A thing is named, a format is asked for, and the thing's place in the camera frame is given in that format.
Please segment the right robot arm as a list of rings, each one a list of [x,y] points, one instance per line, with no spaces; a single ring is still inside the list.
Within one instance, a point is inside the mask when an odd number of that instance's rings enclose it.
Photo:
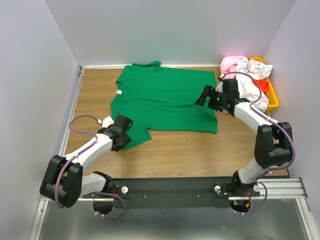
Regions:
[[[225,79],[221,83],[221,90],[206,85],[195,104],[207,105],[217,112],[226,110],[255,132],[253,159],[233,174],[228,185],[234,195],[241,196],[268,172],[286,169],[293,163],[296,150],[292,127],[288,122],[268,117],[248,99],[241,98],[236,79]]]

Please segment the green t-shirt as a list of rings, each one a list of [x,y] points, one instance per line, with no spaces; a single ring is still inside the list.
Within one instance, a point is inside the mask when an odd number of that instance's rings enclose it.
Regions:
[[[110,104],[113,118],[130,118],[131,149],[152,139],[149,131],[218,132],[215,111],[196,105],[206,85],[215,87],[213,71],[162,67],[159,61],[124,67]]]

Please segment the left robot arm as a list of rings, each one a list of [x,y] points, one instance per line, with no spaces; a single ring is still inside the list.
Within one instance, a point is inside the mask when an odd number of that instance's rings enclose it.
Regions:
[[[108,195],[116,197],[112,186],[112,178],[100,171],[85,176],[84,170],[98,158],[108,152],[118,152],[131,142],[128,130],[133,120],[118,115],[91,119],[100,126],[97,132],[79,130],[78,133],[90,135],[92,138],[77,150],[66,155],[54,155],[48,163],[39,193],[54,201],[59,208],[70,208],[79,197],[97,194],[104,198]]]

